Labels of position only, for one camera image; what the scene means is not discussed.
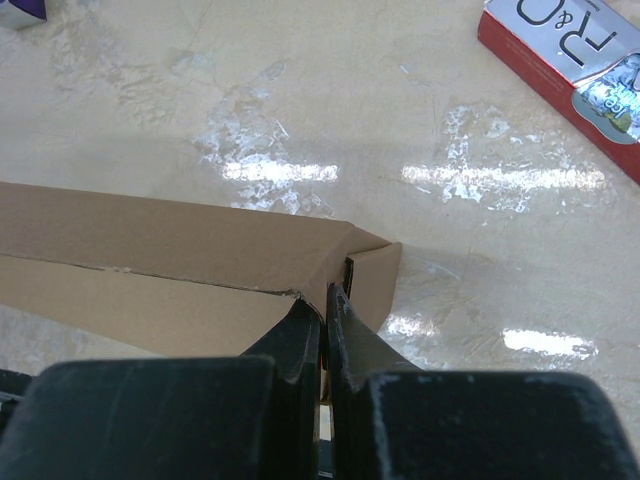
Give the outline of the brown cardboard box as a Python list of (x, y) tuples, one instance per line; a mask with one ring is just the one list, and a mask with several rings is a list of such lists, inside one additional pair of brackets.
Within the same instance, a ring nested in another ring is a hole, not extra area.
[(333, 284), (378, 330), (401, 253), (344, 221), (1, 187), (2, 304), (167, 357), (239, 355)]

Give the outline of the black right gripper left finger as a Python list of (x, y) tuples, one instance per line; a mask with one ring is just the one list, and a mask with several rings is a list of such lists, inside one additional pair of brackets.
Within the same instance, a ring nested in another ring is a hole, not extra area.
[(313, 479), (319, 315), (296, 301), (236, 357), (54, 365), (1, 438), (5, 479)]

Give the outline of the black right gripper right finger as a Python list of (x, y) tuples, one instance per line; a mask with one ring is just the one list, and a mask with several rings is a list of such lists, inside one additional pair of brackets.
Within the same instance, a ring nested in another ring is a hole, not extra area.
[(423, 370), (327, 295), (338, 479), (635, 479), (615, 409), (561, 371)]

